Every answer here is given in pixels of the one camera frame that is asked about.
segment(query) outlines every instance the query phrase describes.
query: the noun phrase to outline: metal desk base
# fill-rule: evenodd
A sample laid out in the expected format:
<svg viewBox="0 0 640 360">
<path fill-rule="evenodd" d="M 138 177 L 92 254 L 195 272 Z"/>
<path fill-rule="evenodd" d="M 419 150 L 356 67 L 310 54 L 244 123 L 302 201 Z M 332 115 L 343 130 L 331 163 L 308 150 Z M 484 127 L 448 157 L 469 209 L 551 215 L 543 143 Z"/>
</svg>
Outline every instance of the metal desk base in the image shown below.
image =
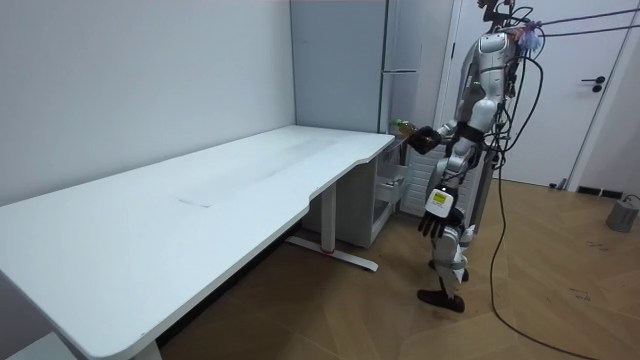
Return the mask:
<svg viewBox="0 0 640 360">
<path fill-rule="evenodd" d="M 346 261 L 348 263 L 362 267 L 365 270 L 375 272 L 378 264 L 373 261 L 359 258 L 354 255 L 336 250 L 336 184 L 329 186 L 322 194 L 322 229 L 321 244 L 304 240 L 295 236 L 287 239 L 288 243 L 302 246 L 323 255 L 331 256 L 334 259 Z"/>
</svg>

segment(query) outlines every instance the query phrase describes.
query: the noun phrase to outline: door handle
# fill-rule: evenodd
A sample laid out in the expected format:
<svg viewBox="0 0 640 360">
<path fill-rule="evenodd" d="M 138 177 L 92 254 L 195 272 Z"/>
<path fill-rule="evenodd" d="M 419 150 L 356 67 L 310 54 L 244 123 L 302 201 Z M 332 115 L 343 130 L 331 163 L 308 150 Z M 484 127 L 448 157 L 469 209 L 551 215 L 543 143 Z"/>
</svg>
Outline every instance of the door handle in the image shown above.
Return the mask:
<svg viewBox="0 0 640 360">
<path fill-rule="evenodd" d="M 597 78 L 595 78 L 595 79 L 583 79 L 582 81 L 583 81 L 583 82 L 593 81 L 593 82 L 595 82 L 596 84 L 604 84 L 604 82 L 605 82 L 605 81 L 607 81 L 607 78 L 606 78 L 606 77 L 604 77 L 604 76 L 598 76 L 598 77 L 597 77 Z"/>
</svg>

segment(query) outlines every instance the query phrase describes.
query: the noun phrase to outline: door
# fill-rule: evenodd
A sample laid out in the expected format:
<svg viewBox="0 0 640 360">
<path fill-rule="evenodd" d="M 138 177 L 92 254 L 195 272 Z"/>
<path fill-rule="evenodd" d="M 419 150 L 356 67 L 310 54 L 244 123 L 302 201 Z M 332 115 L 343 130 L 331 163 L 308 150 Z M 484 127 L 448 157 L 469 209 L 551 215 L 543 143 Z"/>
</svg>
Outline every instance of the door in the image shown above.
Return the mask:
<svg viewBox="0 0 640 360">
<path fill-rule="evenodd" d="M 638 0 L 519 0 L 517 6 L 533 6 L 535 10 L 529 16 L 531 19 L 552 21 L 631 9 L 638 6 Z M 624 14 L 550 25 L 543 30 L 552 34 L 627 26 L 632 23 L 633 16 Z M 462 0 L 455 37 L 456 50 L 441 106 L 440 124 L 454 113 L 460 68 L 467 50 L 487 29 L 488 24 L 482 22 L 482 11 L 476 2 Z M 538 58 L 544 68 L 542 96 L 520 140 L 507 155 L 503 179 L 548 186 L 569 178 L 604 94 L 604 91 L 597 91 L 595 86 L 606 88 L 606 81 L 611 76 L 625 35 L 626 31 L 614 31 L 547 39 L 546 47 Z M 522 131 L 522 124 L 533 105 L 538 86 L 539 76 L 533 65 L 528 65 L 526 75 L 514 119 L 514 137 Z M 598 77 L 604 78 L 602 84 L 583 81 Z"/>
</svg>

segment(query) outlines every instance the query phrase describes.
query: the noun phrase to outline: gray wall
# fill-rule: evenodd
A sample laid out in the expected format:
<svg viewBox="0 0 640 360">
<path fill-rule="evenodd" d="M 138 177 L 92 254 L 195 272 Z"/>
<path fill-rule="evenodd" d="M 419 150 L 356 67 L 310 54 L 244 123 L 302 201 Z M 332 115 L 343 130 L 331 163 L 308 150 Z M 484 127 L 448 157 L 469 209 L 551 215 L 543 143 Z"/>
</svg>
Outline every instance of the gray wall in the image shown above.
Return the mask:
<svg viewBox="0 0 640 360">
<path fill-rule="evenodd" d="M 294 123 L 285 1 L 3 0 L 0 50 L 0 205 Z M 48 331 L 0 279 L 0 359 Z"/>
</svg>

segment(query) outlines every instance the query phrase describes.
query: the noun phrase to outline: black cable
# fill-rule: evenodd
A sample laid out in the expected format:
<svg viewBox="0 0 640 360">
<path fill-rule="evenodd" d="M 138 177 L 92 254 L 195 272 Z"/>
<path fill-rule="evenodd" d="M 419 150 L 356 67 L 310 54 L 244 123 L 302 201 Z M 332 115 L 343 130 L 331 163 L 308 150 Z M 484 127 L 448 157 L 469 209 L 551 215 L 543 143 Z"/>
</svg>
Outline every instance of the black cable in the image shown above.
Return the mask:
<svg viewBox="0 0 640 360">
<path fill-rule="evenodd" d="M 543 22 L 543 23 L 540 23 L 540 26 L 560 24 L 560 23 L 571 22 L 571 21 L 595 19 L 595 18 L 601 18 L 601 17 L 613 16 L 613 15 L 622 15 L 622 14 L 627 14 L 627 13 L 631 13 L 631 12 L 638 12 L 638 11 L 640 11 L 640 8 L 622 10 L 622 11 L 614 11 L 614 12 L 602 13 L 602 14 L 596 14 L 596 15 L 579 16 L 579 17 L 573 17 L 573 18 L 566 18 L 566 19 Z"/>
<path fill-rule="evenodd" d="M 523 56 L 522 58 L 525 59 L 529 59 L 529 60 L 525 60 L 526 61 L 532 61 L 534 64 L 537 64 L 537 62 L 535 62 L 535 60 L 530 59 L 528 56 Z M 531 119 L 531 116 L 533 114 L 533 111 L 535 111 L 535 106 L 537 105 L 537 98 L 540 97 L 540 89 L 542 88 L 542 82 L 543 82 L 543 70 L 542 67 L 539 66 L 539 64 L 536 65 L 538 67 L 538 70 L 540 70 L 540 87 L 538 89 L 538 95 L 536 96 L 536 102 L 534 103 L 533 107 L 532 107 L 532 111 L 529 113 L 527 120 L 525 121 L 525 124 L 522 126 L 522 129 L 520 130 L 520 134 L 522 134 L 524 127 L 526 126 L 527 122 Z M 522 89 L 522 83 L 524 83 L 524 71 L 525 71 L 525 67 L 523 67 L 523 76 L 521 78 L 521 83 L 520 83 L 520 89 Z M 517 110 L 517 104 L 514 105 L 514 114 L 515 114 L 515 110 Z M 507 111 L 506 107 L 503 107 L 503 113 L 504 115 L 507 117 L 507 121 L 510 123 L 513 123 L 513 118 L 509 115 L 509 112 Z M 491 291 L 491 308 L 493 310 L 493 313 L 496 315 L 496 317 L 498 318 L 498 320 L 500 320 L 505 326 L 507 326 L 509 329 L 511 329 L 513 332 L 517 333 L 518 335 L 527 338 L 533 342 L 535 342 L 538 345 L 542 345 L 546 348 L 561 352 L 563 354 L 567 354 L 567 355 L 571 355 L 577 358 L 581 358 L 581 359 L 586 359 L 586 360 L 598 360 L 596 358 L 592 358 L 592 357 L 588 357 L 585 355 L 581 355 L 581 354 L 577 354 L 568 350 L 564 350 L 561 349 L 559 347 L 553 346 L 551 344 L 547 344 L 543 341 L 540 341 L 528 334 L 525 334 L 524 332 L 518 330 L 515 326 L 511 325 L 509 322 L 507 322 L 502 315 L 500 315 L 500 313 L 498 312 L 498 309 L 496 308 L 496 303 L 495 303 L 495 290 L 494 290 L 494 286 L 493 286 L 493 272 L 494 272 L 494 268 L 495 268 L 495 261 L 496 258 L 498 256 L 498 253 L 500 252 L 500 247 L 502 246 L 502 243 L 504 242 L 504 236 L 507 232 L 507 216 L 505 213 L 505 209 L 504 209 L 504 198 L 502 195 L 502 168 L 504 167 L 504 165 L 507 162 L 507 157 L 506 157 L 506 153 L 513 148 L 513 146 L 515 145 L 516 141 L 518 140 L 518 137 L 516 137 L 516 140 L 513 142 L 513 144 L 511 146 L 509 146 L 509 141 L 511 139 L 511 130 L 513 129 L 513 126 L 509 126 L 509 128 L 506 130 L 506 139 L 505 139 L 505 143 L 504 143 L 504 148 L 500 145 L 500 138 L 498 136 L 494 137 L 493 141 L 491 142 L 491 148 L 493 148 L 497 154 L 499 154 L 500 160 L 499 160 L 499 165 L 495 167 L 495 170 L 498 170 L 498 198 L 500 201 L 500 215 L 502 216 L 502 234 L 500 235 L 500 240 L 498 241 L 498 245 L 496 246 L 496 249 L 493 253 L 493 257 L 491 258 L 491 267 L 489 269 L 489 287 L 490 287 L 490 291 Z M 496 133 L 503 133 L 505 131 L 499 131 L 496 129 L 495 131 Z"/>
<path fill-rule="evenodd" d="M 491 268 L 489 270 L 489 286 L 491 288 L 491 308 L 493 309 L 494 314 L 496 314 L 496 316 L 498 317 L 498 319 L 505 324 L 509 329 L 511 329 L 512 331 L 516 332 L 518 335 L 525 337 L 539 345 L 542 345 L 544 347 L 547 347 L 549 349 L 561 352 L 563 354 L 567 354 L 567 355 L 571 355 L 580 359 L 587 359 L 587 360 L 598 360 L 596 358 L 592 358 L 589 356 L 585 356 L 585 355 L 581 355 L 581 354 L 577 354 L 568 350 L 564 350 L 561 349 L 559 347 L 547 344 L 545 342 L 542 342 L 530 335 L 525 334 L 524 332 L 516 329 L 513 325 L 509 324 L 503 317 L 502 315 L 500 315 L 500 313 L 498 312 L 498 309 L 496 309 L 496 302 L 495 302 L 495 292 L 493 289 L 493 269 L 494 269 L 494 265 L 496 262 L 496 257 L 498 255 L 498 252 L 500 251 L 500 247 L 502 246 L 502 242 L 504 241 L 504 235 L 507 232 L 507 216 L 505 215 L 505 211 L 504 211 L 504 199 L 502 197 L 502 168 L 498 169 L 498 198 L 500 200 L 500 214 L 502 216 L 502 234 L 500 235 L 500 241 L 498 241 L 498 246 L 496 246 L 496 250 L 493 253 L 493 257 L 491 258 Z"/>
<path fill-rule="evenodd" d="M 637 27 L 640 27 L 640 25 L 620 26 L 620 27 L 616 27 L 616 28 L 599 29 L 599 30 L 587 30 L 587 31 L 576 31 L 576 32 L 560 33 L 560 34 L 548 34 L 548 35 L 545 35 L 544 37 L 548 38 L 548 37 L 561 37 L 561 36 L 595 34 L 595 33 L 607 32 L 607 31 L 634 29 L 634 28 L 637 28 Z"/>
<path fill-rule="evenodd" d="M 529 11 L 528 11 L 526 14 L 524 14 L 524 16 L 523 16 L 523 17 L 521 17 L 521 18 L 516 18 L 516 17 L 514 17 L 514 16 L 515 16 L 515 14 L 517 14 L 517 13 L 518 13 L 518 11 L 523 10 L 523 9 L 525 9 L 525 10 L 529 10 Z M 532 12 L 533 12 L 533 8 L 532 8 L 531 6 L 521 6 L 521 7 L 517 8 L 517 9 L 513 10 L 513 13 L 511 13 L 511 14 L 509 15 L 509 17 L 511 17 L 512 19 L 514 19 L 514 20 L 517 20 L 517 21 L 518 21 L 518 22 L 517 22 L 517 23 L 515 23 L 514 25 L 520 25 L 520 24 L 521 24 L 521 23 L 523 23 L 523 22 L 528 22 L 528 21 L 527 21 L 527 20 L 528 20 L 528 19 L 527 19 L 527 16 L 531 15 L 531 13 L 532 13 Z"/>
<path fill-rule="evenodd" d="M 516 114 L 518 112 L 518 105 L 520 104 L 520 95 L 522 94 L 522 87 L 524 85 L 524 77 L 527 74 L 527 62 L 524 61 L 522 63 L 522 74 L 520 75 L 520 85 L 518 86 L 518 94 L 516 94 L 516 102 L 513 105 L 513 114 L 512 114 L 512 118 L 516 117 Z"/>
<path fill-rule="evenodd" d="M 520 136 L 524 132 L 524 129 L 527 127 L 527 124 L 529 124 L 529 121 L 531 120 L 531 117 L 533 116 L 533 113 L 536 111 L 536 108 L 538 107 L 538 102 L 540 101 L 540 95 L 542 94 L 542 85 L 544 84 L 544 70 L 542 69 L 542 66 L 540 66 L 540 64 L 537 61 L 533 60 L 529 56 L 517 56 L 517 57 L 514 57 L 511 60 L 515 60 L 515 59 L 518 59 L 518 58 L 525 59 L 525 61 L 530 61 L 531 63 L 533 63 L 538 68 L 538 70 L 540 71 L 540 82 L 538 84 L 538 93 L 536 94 L 536 98 L 535 98 L 535 100 L 533 102 L 533 106 L 531 107 L 531 111 L 529 112 L 529 115 L 527 116 L 527 119 L 524 121 L 524 124 L 522 124 L 522 128 L 520 128 L 520 132 L 518 133 L 518 135 L 516 135 L 515 140 L 513 140 L 513 144 L 511 144 L 510 147 L 507 147 L 505 149 L 505 151 L 510 151 L 511 149 L 513 149 L 513 147 L 516 145 L 516 143 L 520 139 Z"/>
<path fill-rule="evenodd" d="M 632 197 L 636 198 L 637 200 L 640 200 L 640 197 L 637 197 L 636 195 L 633 195 L 633 194 L 629 194 L 629 195 L 627 195 L 627 197 L 624 198 L 623 201 L 627 202 L 627 201 L 629 201 L 629 198 L 632 198 Z"/>
</svg>

